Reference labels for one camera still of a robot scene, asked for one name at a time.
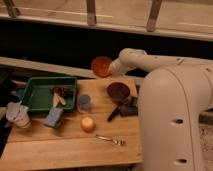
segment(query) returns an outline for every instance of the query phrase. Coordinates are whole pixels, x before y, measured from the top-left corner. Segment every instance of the glass railing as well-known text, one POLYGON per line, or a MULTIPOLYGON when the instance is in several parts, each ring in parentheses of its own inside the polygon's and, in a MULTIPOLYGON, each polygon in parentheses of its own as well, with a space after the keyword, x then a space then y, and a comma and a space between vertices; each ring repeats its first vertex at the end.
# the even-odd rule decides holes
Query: glass railing
POLYGON ((212 0, 0 0, 1 18, 209 41, 212 11, 212 0))

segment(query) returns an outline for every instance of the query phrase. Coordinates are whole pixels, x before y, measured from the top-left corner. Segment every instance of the green plastic tray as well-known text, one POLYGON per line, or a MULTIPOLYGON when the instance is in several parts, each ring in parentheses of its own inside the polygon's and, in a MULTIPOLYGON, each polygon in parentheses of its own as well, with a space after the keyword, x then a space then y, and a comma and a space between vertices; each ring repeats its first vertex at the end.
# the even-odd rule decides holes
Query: green plastic tray
POLYGON ((54 86, 68 86, 73 92, 66 98, 66 105, 59 105, 65 112, 72 112, 75 107, 77 93, 76 77, 32 77, 27 83, 22 104, 29 107, 30 113, 48 113, 53 106, 54 86))

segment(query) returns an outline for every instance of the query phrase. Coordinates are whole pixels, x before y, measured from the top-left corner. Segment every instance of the white cup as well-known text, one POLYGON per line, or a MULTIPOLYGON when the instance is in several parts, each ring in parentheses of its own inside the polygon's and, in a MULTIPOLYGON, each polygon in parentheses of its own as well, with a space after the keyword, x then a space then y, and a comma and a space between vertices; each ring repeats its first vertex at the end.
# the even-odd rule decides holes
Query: white cup
POLYGON ((28 128, 30 123, 30 118, 27 114, 28 107, 21 105, 21 103, 10 102, 7 105, 7 120, 14 123, 20 128, 28 128))

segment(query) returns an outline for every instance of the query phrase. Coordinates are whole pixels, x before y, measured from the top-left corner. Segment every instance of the dark floor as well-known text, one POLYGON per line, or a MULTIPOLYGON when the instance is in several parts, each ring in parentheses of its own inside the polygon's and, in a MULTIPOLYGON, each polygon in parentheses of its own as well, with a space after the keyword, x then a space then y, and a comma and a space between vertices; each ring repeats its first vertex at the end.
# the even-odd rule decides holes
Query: dark floor
POLYGON ((0 20, 0 56, 89 69, 94 57, 115 59, 127 47, 158 55, 213 56, 213 42, 0 20))

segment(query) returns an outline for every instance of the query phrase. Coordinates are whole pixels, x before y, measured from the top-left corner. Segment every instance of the black object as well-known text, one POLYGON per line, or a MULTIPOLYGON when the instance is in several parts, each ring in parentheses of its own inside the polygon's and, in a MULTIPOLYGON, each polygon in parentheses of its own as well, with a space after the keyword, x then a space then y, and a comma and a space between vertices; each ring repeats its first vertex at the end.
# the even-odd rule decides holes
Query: black object
POLYGON ((119 114, 122 117, 138 115, 137 98, 132 97, 131 100, 126 99, 124 103, 118 105, 109 115, 107 121, 112 121, 119 114))
POLYGON ((122 117, 138 115, 138 108, 137 107, 130 107, 130 106, 127 106, 127 105, 122 105, 120 107, 120 115, 122 117))
POLYGON ((107 121, 110 122, 112 119, 114 119, 117 115, 120 113, 120 105, 117 106, 112 113, 109 115, 107 121))

